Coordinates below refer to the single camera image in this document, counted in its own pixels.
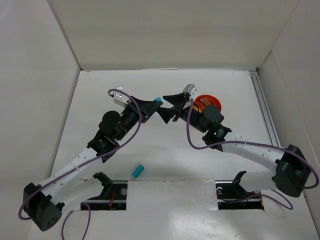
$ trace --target purple cable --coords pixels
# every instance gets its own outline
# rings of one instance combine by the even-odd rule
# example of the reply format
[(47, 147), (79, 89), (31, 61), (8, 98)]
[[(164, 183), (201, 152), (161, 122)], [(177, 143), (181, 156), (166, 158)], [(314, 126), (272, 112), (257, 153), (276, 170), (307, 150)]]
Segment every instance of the purple cable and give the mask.
[[(88, 222), (86, 224), (86, 228), (85, 228), (85, 231), (84, 231), (84, 234), (83, 234), (83, 237), (81, 240), (84, 240), (86, 235), (87, 235), (87, 232), (88, 232), (88, 228), (89, 228), (89, 225), (90, 225), (90, 219), (91, 219), (91, 208), (89, 206), (88, 203), (86, 202), (83, 202), (82, 203), (83, 205), (86, 205), (86, 207), (88, 208)], [(65, 236), (64, 236), (64, 229), (65, 229), (65, 225), (66, 225), (66, 222), (67, 222), (67, 219), (70, 217), (70, 215), (73, 213), (74, 211), (70, 211), (69, 214), (65, 217), (64, 221), (63, 221), (63, 224), (62, 224), (62, 228), (61, 228), (61, 237), (62, 237), (62, 240), (66, 240), (65, 239)]]
[(255, 194), (255, 195), (251, 195), (251, 196), (248, 196), (246, 198), (243, 198), (243, 199), (239, 199), (239, 200), (234, 200), (234, 201), (226, 201), (225, 203), (226, 204), (236, 204), (236, 203), (240, 203), (242, 201), (245, 201), (245, 200), (249, 200), (249, 199), (252, 199), (254, 197), (266, 197), (268, 199), (271, 199), (272, 201), (276, 202), (277, 204), (281, 205), (282, 207), (286, 208), (286, 209), (289, 209), (289, 210), (293, 210), (294, 209), (294, 206), (292, 205), (292, 203), (284, 196), (282, 195), (280, 192), (276, 191), (276, 190), (271, 190), (272, 192), (275, 192), (276, 194), (280, 195), (284, 200), (286, 200), (286, 202), (290, 205), (290, 206), (286, 206), (284, 205), (283, 203), (279, 202), (277, 199), (273, 198), (272, 196), (269, 196), (269, 195), (266, 195), (266, 194), (263, 194), (263, 193), (259, 193), (259, 194)]
[(314, 174), (315, 177), (315, 184), (312, 186), (305, 186), (304, 189), (314, 189), (319, 185), (319, 176), (316, 172), (316, 170), (310, 165), (310, 163), (308, 163), (306, 160), (304, 160), (301, 156), (295, 154), (292, 151), (289, 151), (288, 149), (279, 147), (279, 146), (273, 146), (273, 145), (269, 145), (269, 144), (263, 144), (263, 143), (257, 143), (257, 142), (250, 142), (250, 141), (222, 141), (222, 142), (217, 142), (217, 143), (213, 143), (210, 145), (206, 145), (206, 146), (195, 146), (192, 142), (191, 142), (191, 137), (190, 137), (190, 117), (191, 117), (191, 112), (193, 109), (193, 105), (194, 105), (194, 100), (191, 98), (190, 99), (191, 105), (188, 111), (188, 116), (186, 119), (186, 137), (188, 139), (188, 142), (190, 144), (190, 146), (196, 150), (202, 150), (202, 149), (207, 149), (207, 148), (212, 148), (212, 147), (216, 147), (219, 145), (223, 145), (223, 144), (247, 144), (247, 145), (253, 145), (253, 146), (258, 146), (258, 147), (264, 147), (264, 148), (270, 148), (270, 149), (277, 149), (280, 151), (283, 151), (287, 154), (290, 154), (292, 156), (294, 156), (295, 158), (297, 158), (301, 163), (305, 164), (310, 171)]
[[(88, 160), (88, 161), (80, 164), (79, 166), (77, 166), (78, 168), (82, 168), (83, 166), (85, 166), (85, 165), (87, 165), (87, 164), (89, 164), (89, 163), (92, 163), (92, 162), (95, 161), (95, 160), (98, 160), (98, 159), (103, 158), (103, 157), (105, 157), (105, 156), (107, 156), (107, 155), (113, 154), (113, 153), (115, 153), (116, 151), (118, 151), (119, 149), (123, 148), (125, 145), (127, 145), (127, 144), (137, 135), (137, 133), (138, 133), (138, 131), (139, 131), (139, 129), (140, 129), (140, 126), (141, 126), (141, 123), (142, 123), (142, 114), (141, 114), (141, 111), (140, 111), (140, 108), (139, 108), (138, 103), (137, 103), (130, 95), (128, 95), (127, 93), (125, 93), (125, 92), (123, 92), (123, 91), (121, 91), (121, 90), (118, 90), (118, 89), (110, 89), (110, 90), (108, 91), (108, 94), (109, 94), (110, 92), (119, 92), (119, 93), (125, 95), (126, 97), (128, 97), (129, 100), (130, 100), (131, 102), (133, 102), (133, 104), (134, 104), (134, 106), (136, 107), (136, 109), (137, 109), (137, 111), (138, 111), (138, 114), (139, 114), (138, 127), (136, 128), (136, 130), (135, 130), (135, 132), (132, 134), (132, 136), (131, 136), (124, 144), (120, 145), (119, 147), (117, 147), (117, 148), (115, 148), (115, 149), (113, 149), (113, 150), (111, 150), (111, 151), (109, 151), (109, 152), (107, 152), (107, 153), (104, 153), (104, 154), (102, 154), (102, 155), (100, 155), (100, 156), (96, 156), (96, 157), (94, 157), (94, 158), (92, 158), (92, 159), (90, 159), (90, 160)], [(47, 184), (45, 184), (45, 185), (43, 185), (43, 186), (41, 186), (41, 187), (38, 188), (36, 191), (34, 191), (29, 197), (27, 197), (26, 200), (22, 203), (21, 207), (19, 208), (19, 212), (18, 212), (18, 217), (19, 217), (19, 219), (21, 219), (21, 220), (30, 220), (30, 219), (31, 219), (30, 217), (23, 217), (23, 216), (22, 216), (22, 211), (23, 211), (25, 205), (30, 201), (30, 199), (32, 199), (37, 193), (39, 193), (40, 191), (42, 191), (42, 190), (45, 189), (46, 187), (48, 187), (48, 186), (50, 186), (51, 184), (59, 181), (60, 179), (62, 179), (62, 178), (64, 178), (65, 176), (73, 173), (73, 172), (76, 171), (76, 170), (77, 170), (76, 168), (73, 168), (73, 169), (71, 169), (70, 171), (67, 171), (66, 173), (62, 174), (61, 176), (55, 178), (54, 180), (48, 182)]]

